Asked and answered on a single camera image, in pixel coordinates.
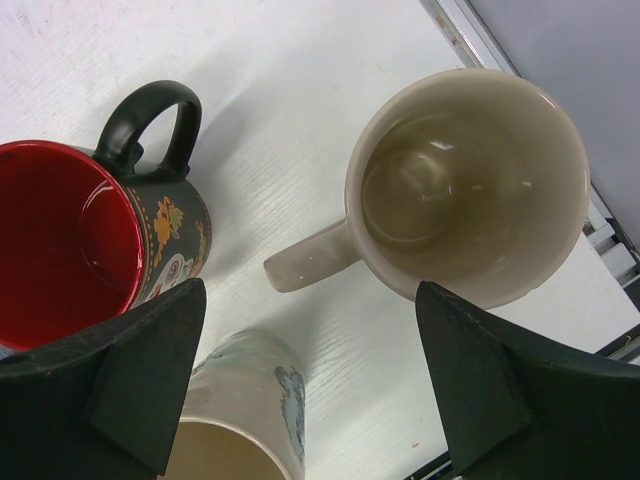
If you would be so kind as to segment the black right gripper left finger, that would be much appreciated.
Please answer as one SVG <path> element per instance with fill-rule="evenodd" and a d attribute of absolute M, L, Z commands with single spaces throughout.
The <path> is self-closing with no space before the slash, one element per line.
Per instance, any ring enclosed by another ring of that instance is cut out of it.
<path fill-rule="evenodd" d="M 1 362 L 4 479 L 165 473 L 206 310 L 189 279 L 108 321 Z"/>

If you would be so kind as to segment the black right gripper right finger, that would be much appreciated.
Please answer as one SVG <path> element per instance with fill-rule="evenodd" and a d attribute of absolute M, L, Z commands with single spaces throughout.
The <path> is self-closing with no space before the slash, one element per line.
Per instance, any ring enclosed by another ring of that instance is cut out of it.
<path fill-rule="evenodd" d="M 433 282 L 417 325 L 461 479 L 635 479 L 639 369 L 563 345 Z"/>

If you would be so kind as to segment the beige cartoon mug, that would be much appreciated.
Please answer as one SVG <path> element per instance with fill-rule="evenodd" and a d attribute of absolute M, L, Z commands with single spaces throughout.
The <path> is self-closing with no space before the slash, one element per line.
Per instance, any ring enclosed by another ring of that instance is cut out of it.
<path fill-rule="evenodd" d="M 302 479 L 305 378 L 260 330 L 230 336 L 192 372 L 167 479 Z"/>

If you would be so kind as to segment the black mug red inside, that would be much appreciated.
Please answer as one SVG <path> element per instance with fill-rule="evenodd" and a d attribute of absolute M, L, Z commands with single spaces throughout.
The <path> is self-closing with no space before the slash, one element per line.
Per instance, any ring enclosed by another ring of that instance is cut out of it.
<path fill-rule="evenodd" d="M 92 149 L 1 147 L 1 344 L 32 350 L 201 272 L 208 208 L 188 181 L 201 102 L 160 80 L 127 96 Z"/>

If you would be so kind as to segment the tall beige mug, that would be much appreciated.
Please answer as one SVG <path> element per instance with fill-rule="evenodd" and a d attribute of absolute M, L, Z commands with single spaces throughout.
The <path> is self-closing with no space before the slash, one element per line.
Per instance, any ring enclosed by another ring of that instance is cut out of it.
<path fill-rule="evenodd" d="M 371 118 L 352 151 L 343 220 L 264 263 L 281 293 L 363 262 L 414 300 L 423 281 L 485 309 L 548 280 L 571 254 L 590 197 L 569 115 L 502 71 L 419 80 Z"/>

